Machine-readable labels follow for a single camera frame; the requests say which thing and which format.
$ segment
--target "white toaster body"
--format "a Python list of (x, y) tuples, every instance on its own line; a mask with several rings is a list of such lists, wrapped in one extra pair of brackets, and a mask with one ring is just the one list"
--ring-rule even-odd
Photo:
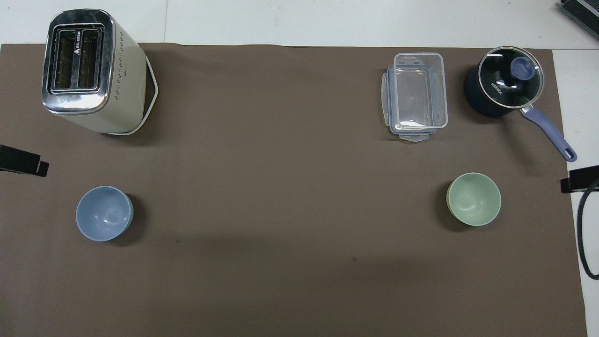
[(50, 24), (42, 102), (55, 115), (99, 133), (140, 125), (146, 55), (108, 13), (70, 10)]

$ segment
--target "saucepan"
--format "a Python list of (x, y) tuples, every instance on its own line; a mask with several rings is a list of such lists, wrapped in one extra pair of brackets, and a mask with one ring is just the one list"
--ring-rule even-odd
[(543, 91), (543, 70), (537, 59), (524, 49), (503, 46), (489, 51), (468, 73), (464, 93), (470, 106), (489, 117), (501, 117), (519, 110), (538, 125), (559, 153), (569, 162), (576, 152), (561, 132), (533, 103)]

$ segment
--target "blue lid knob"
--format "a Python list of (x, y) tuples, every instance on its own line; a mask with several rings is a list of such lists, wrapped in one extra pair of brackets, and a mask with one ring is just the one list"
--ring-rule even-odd
[(531, 60), (526, 56), (519, 56), (510, 65), (510, 74), (513, 78), (527, 81), (535, 75), (536, 69)]

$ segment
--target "black cable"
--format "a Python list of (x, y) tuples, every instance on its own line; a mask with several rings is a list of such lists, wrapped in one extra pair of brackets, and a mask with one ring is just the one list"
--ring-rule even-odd
[(589, 264), (586, 262), (585, 248), (582, 245), (582, 210), (585, 208), (586, 198), (589, 197), (589, 194), (591, 194), (591, 192), (593, 192), (597, 186), (599, 186), (599, 179), (593, 181), (590, 186), (586, 188), (585, 192), (580, 198), (580, 203), (578, 204), (578, 214), (576, 215), (576, 239), (578, 241), (580, 262), (582, 262), (582, 267), (585, 269), (586, 274), (592, 279), (599, 279), (599, 274), (591, 273)]

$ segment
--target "bowl rim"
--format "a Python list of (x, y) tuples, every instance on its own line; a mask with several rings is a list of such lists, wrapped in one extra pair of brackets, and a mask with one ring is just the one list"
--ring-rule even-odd
[[(118, 234), (116, 234), (113, 237), (109, 237), (108, 239), (98, 239), (95, 237), (90, 237), (87, 233), (85, 233), (85, 231), (81, 228), (81, 224), (79, 223), (79, 219), (78, 219), (78, 214), (79, 214), (79, 207), (81, 206), (81, 202), (83, 201), (83, 199), (85, 199), (87, 197), (88, 194), (90, 194), (91, 192), (95, 191), (96, 189), (112, 189), (117, 191), (120, 195), (125, 197), (125, 200), (127, 201), (127, 207), (129, 208), (129, 220), (127, 221), (127, 224), (124, 226), (123, 230), (120, 231)], [(131, 221), (133, 221), (133, 204), (131, 203), (131, 199), (120, 189), (114, 187), (114, 186), (108, 186), (108, 185), (103, 185), (103, 186), (98, 186), (98, 187), (94, 187), (92, 189), (90, 189), (88, 192), (86, 192), (85, 194), (83, 194), (83, 196), (81, 197), (81, 199), (79, 199), (79, 203), (77, 203), (77, 209), (75, 210), (75, 222), (77, 223), (77, 228), (79, 228), (79, 231), (81, 232), (81, 234), (83, 234), (86, 238), (93, 240), (93, 241), (97, 241), (97, 242), (103, 242), (103, 241), (109, 241), (114, 239), (115, 237), (118, 237), (119, 235), (123, 234), (123, 232), (125, 232), (127, 230), (127, 228), (129, 228), (129, 225), (131, 225)]]
[[(495, 187), (495, 191), (497, 192), (497, 195), (499, 196), (499, 205), (497, 207), (497, 211), (495, 212), (495, 214), (493, 214), (493, 217), (491, 217), (491, 219), (487, 222), (484, 223), (468, 223), (467, 221), (461, 219), (460, 217), (458, 217), (454, 212), (453, 209), (449, 203), (449, 196), (451, 194), (451, 190), (455, 184), (455, 182), (457, 182), (458, 180), (462, 179), (464, 176), (471, 176), (471, 175), (478, 175), (478, 176), (483, 176), (484, 178), (486, 178), (488, 181), (490, 181), (493, 186)], [(501, 191), (499, 190), (499, 187), (497, 186), (497, 184), (493, 181), (493, 179), (491, 179), (489, 176), (479, 173), (479, 172), (468, 172), (468, 173), (464, 173), (462, 175), (460, 175), (459, 177), (457, 177), (456, 179), (454, 179), (452, 181), (452, 183), (449, 185), (449, 188), (447, 189), (447, 194), (446, 194), (446, 203), (447, 203), (447, 208), (449, 209), (449, 212), (451, 212), (451, 214), (458, 220), (460, 220), (461, 222), (463, 222), (464, 224), (470, 225), (470, 226), (474, 226), (474, 227), (478, 227), (478, 226), (484, 226), (486, 224), (489, 224), (491, 221), (495, 220), (495, 218), (497, 217), (497, 215), (499, 215), (499, 212), (501, 210), (501, 204), (502, 204), (502, 199), (501, 199)]]

